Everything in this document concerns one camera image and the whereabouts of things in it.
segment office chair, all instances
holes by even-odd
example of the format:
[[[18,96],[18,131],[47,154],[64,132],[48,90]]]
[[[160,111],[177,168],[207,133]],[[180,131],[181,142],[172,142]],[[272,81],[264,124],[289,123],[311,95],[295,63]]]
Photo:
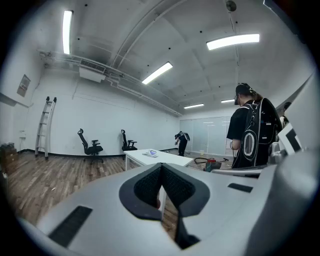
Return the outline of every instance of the office chair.
[[[104,160],[102,158],[98,157],[98,153],[104,149],[101,146],[98,146],[98,145],[100,145],[100,143],[96,143],[98,141],[97,139],[92,140],[92,146],[88,147],[88,143],[85,140],[83,133],[84,133],[84,130],[82,130],[82,129],[80,129],[78,131],[78,135],[79,135],[80,139],[82,140],[84,153],[86,155],[91,155],[90,157],[86,157],[85,159],[83,159],[83,161],[86,161],[86,159],[91,159],[90,165],[92,165],[94,160],[101,160],[101,163],[103,163]]]
[[[126,139],[126,131],[125,130],[121,130],[121,133],[123,135],[123,146],[122,146],[122,150],[123,151],[132,151],[132,150],[138,150],[134,144],[137,143],[136,141],[133,141],[133,140],[128,140],[128,143],[127,143],[127,139]]]

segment air conditioning unit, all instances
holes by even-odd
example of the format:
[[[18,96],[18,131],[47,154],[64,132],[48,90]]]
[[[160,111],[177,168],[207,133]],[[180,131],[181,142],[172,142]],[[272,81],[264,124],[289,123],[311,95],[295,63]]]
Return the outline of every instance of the air conditioning unit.
[[[105,80],[106,78],[104,74],[94,72],[81,66],[79,67],[79,74],[81,78],[89,79],[98,83],[101,83],[101,80]]]
[[[101,74],[103,74],[106,71],[106,67],[105,66],[96,64],[96,63],[94,63],[92,61],[88,61],[88,60],[85,60],[85,59],[81,59],[80,67],[83,67],[83,68],[85,68],[87,70],[92,70],[94,72],[98,72],[98,73],[101,73]]]

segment fluorescent light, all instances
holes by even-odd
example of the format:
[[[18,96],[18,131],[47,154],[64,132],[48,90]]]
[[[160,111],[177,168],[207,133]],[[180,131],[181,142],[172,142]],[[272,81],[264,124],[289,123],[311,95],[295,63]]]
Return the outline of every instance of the fluorescent light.
[[[221,100],[221,103],[226,103],[226,102],[235,102],[235,99],[226,99],[226,100]]]
[[[157,78],[162,73],[166,72],[167,70],[169,70],[171,68],[172,68],[172,65],[170,64],[170,62],[167,62],[162,67],[160,67],[156,71],[154,71],[151,75],[149,75],[146,79],[144,79],[142,81],[142,83],[145,84],[145,85],[150,83],[153,79]]]
[[[221,38],[218,40],[213,40],[207,42],[209,50],[214,50],[220,47],[232,46],[244,43],[257,43],[260,40],[259,34],[241,34],[241,35],[233,35],[225,38]]]
[[[63,14],[63,23],[62,23],[62,42],[63,42],[63,52],[65,54],[70,54],[70,28],[71,28],[71,19],[72,11],[65,10]]]
[[[185,106],[185,109],[190,109],[190,108],[195,108],[195,107],[201,107],[204,106],[205,104],[198,104],[198,105],[192,105],[192,106]]]

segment aluminum ladder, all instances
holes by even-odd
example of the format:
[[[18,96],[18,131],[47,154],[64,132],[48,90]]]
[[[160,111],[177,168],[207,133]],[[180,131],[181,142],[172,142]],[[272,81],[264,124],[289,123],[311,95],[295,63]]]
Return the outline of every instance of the aluminum ladder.
[[[54,112],[56,102],[57,102],[56,97],[54,97],[53,101],[50,101],[49,96],[46,97],[45,104],[44,104],[44,107],[43,107],[43,110],[41,113],[41,118],[40,118],[38,130],[36,132],[34,154],[35,154],[35,157],[37,157],[39,154],[39,149],[44,149],[45,160],[48,160],[48,143],[49,143],[49,136],[50,136],[50,128],[51,128],[52,114]],[[43,126],[46,126],[45,134],[42,134],[42,131],[43,131],[42,127]],[[44,147],[40,145],[41,144],[41,137],[45,137],[44,138],[44,140],[45,140]]]

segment white table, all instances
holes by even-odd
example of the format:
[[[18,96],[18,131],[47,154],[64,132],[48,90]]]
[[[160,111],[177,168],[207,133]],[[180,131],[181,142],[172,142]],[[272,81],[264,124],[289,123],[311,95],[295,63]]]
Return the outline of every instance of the white table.
[[[148,152],[149,150],[156,151],[158,157],[150,157],[143,155],[143,153]],[[190,164],[194,159],[184,156],[179,156],[176,154],[165,153],[162,151],[154,150],[154,149],[140,149],[140,150],[132,150],[132,151],[124,151],[125,153],[125,170],[130,169],[130,160],[134,161],[140,166],[147,166],[157,163],[167,163],[167,164],[176,164],[179,166],[187,166]],[[163,186],[159,191],[159,200],[161,203],[161,213],[162,217],[164,216],[165,205],[166,205],[166,197],[167,193]]]

